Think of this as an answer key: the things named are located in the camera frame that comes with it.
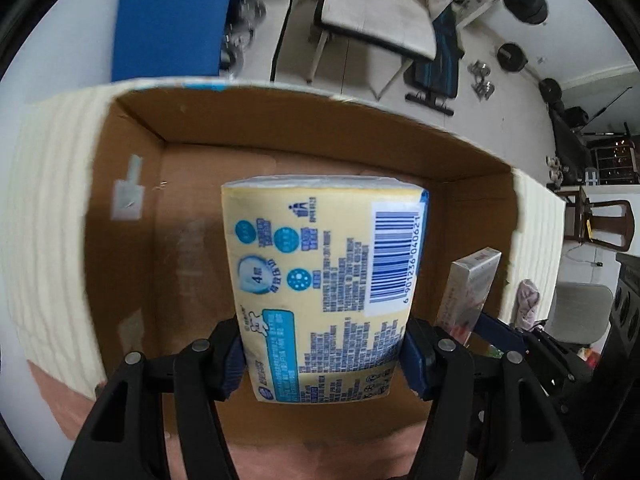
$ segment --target chair leg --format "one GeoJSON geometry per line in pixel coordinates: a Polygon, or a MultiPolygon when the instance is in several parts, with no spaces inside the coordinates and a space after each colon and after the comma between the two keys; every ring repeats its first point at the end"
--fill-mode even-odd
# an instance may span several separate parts
{"type": "Polygon", "coordinates": [[[314,54],[314,60],[311,63],[311,70],[309,70],[309,75],[306,77],[306,82],[311,83],[316,76],[316,70],[318,70],[318,64],[320,63],[320,58],[322,57],[322,51],[324,50],[324,44],[326,43],[326,39],[329,37],[329,32],[326,30],[322,31],[320,34],[320,41],[318,41],[318,46],[316,47],[316,53],[314,54]]]}
{"type": "Polygon", "coordinates": [[[386,85],[382,87],[382,90],[378,93],[378,95],[376,95],[376,101],[380,101],[380,98],[386,93],[387,90],[389,90],[389,88],[391,88],[391,85],[396,82],[396,79],[398,79],[404,72],[409,70],[409,67],[413,63],[413,59],[407,59],[404,63],[402,63],[402,66],[398,69],[398,71],[393,74],[393,77],[388,81],[386,85]]]}

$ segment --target yellow tissue pack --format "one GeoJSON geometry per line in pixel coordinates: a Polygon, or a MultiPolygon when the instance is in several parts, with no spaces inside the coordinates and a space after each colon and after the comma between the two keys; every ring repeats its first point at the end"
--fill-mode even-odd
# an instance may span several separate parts
{"type": "Polygon", "coordinates": [[[225,184],[222,205],[256,398],[386,395],[414,295],[428,192],[387,177],[265,176],[225,184]]]}

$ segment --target gray chair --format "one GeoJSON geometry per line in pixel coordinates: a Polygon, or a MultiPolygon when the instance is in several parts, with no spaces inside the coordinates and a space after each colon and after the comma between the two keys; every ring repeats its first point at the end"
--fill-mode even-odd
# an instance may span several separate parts
{"type": "Polygon", "coordinates": [[[608,286],[558,282],[545,332],[563,343],[588,346],[606,332],[612,305],[608,286]]]}

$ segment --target blue circle icon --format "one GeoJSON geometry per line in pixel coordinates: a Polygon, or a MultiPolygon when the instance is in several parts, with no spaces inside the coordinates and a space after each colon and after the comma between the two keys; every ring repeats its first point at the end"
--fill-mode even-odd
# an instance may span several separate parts
{"type": "Polygon", "coordinates": [[[241,220],[236,224],[236,236],[243,244],[250,244],[255,240],[255,228],[251,222],[241,220]]]}
{"type": "Polygon", "coordinates": [[[291,227],[281,227],[273,234],[273,243],[282,253],[292,253],[300,244],[300,236],[291,227]]]}
{"type": "Polygon", "coordinates": [[[307,290],[311,286],[311,274],[305,269],[293,269],[287,274],[287,283],[293,290],[307,290]]]}
{"type": "Polygon", "coordinates": [[[264,386],[260,386],[258,387],[258,391],[260,392],[261,396],[263,396],[265,399],[267,400],[273,399],[273,394],[271,393],[270,389],[265,388],[264,386]]]}
{"type": "Polygon", "coordinates": [[[245,256],[238,263],[240,288],[245,292],[266,294],[273,285],[273,273],[260,256],[245,256]]]}

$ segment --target screw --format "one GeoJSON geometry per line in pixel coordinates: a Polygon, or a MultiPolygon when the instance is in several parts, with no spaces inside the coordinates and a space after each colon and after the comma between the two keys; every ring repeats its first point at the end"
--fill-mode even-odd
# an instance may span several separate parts
{"type": "Polygon", "coordinates": [[[456,344],[451,339],[441,339],[438,341],[438,348],[443,352],[453,352],[456,344]]]}
{"type": "Polygon", "coordinates": [[[140,352],[129,352],[125,355],[124,362],[128,365],[134,365],[139,363],[140,359],[142,359],[142,354],[140,352]]]}
{"type": "Polygon", "coordinates": [[[191,349],[194,352],[204,352],[209,348],[209,340],[208,339],[196,339],[193,343],[191,343],[191,349]]]}
{"type": "Polygon", "coordinates": [[[514,350],[511,350],[507,352],[507,359],[509,360],[510,363],[519,365],[522,362],[522,354],[514,350]]]}

